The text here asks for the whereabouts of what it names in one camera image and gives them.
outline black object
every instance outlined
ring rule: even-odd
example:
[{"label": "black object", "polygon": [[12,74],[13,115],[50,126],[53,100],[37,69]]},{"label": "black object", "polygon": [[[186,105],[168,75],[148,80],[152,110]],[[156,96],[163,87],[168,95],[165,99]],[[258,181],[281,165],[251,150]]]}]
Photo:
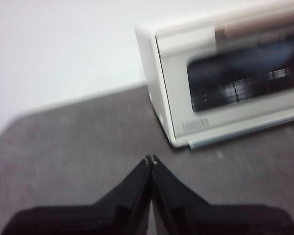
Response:
[{"label": "black object", "polygon": [[94,205],[39,207],[14,215],[2,235],[144,235],[150,200],[160,235],[294,235],[282,209],[212,206],[147,156]]}]

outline gray countertop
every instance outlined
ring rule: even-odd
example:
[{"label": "gray countertop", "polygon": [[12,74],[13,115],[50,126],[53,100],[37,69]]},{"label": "gray countertop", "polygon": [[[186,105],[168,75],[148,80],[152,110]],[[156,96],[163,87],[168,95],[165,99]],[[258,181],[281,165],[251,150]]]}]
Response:
[{"label": "gray countertop", "polygon": [[294,218],[294,122],[174,149],[144,86],[21,118],[0,136],[0,232],[22,209],[94,203],[147,154],[212,204],[267,204]]}]

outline oven label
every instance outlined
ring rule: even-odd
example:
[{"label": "oven label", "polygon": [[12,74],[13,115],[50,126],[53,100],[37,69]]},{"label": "oven label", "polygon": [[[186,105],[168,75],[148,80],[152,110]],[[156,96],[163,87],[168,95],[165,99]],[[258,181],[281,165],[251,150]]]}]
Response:
[{"label": "oven label", "polygon": [[183,123],[182,126],[185,132],[201,130],[206,126],[209,126],[209,121],[206,117],[204,117],[195,121]]}]

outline toaster oven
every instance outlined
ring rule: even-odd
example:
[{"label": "toaster oven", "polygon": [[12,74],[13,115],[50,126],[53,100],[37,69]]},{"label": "toaster oven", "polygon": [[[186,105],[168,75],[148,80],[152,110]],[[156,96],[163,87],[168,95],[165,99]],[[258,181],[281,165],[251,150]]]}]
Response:
[{"label": "toaster oven", "polygon": [[150,100],[173,146],[294,120],[294,1],[141,25],[136,36]]}]

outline white wall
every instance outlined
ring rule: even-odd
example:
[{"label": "white wall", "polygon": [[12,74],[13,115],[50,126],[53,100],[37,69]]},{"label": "white wall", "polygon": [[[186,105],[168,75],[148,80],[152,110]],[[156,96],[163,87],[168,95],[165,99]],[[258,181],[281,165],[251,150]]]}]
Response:
[{"label": "white wall", "polygon": [[20,115],[144,83],[135,23],[239,3],[0,0],[0,133]]}]

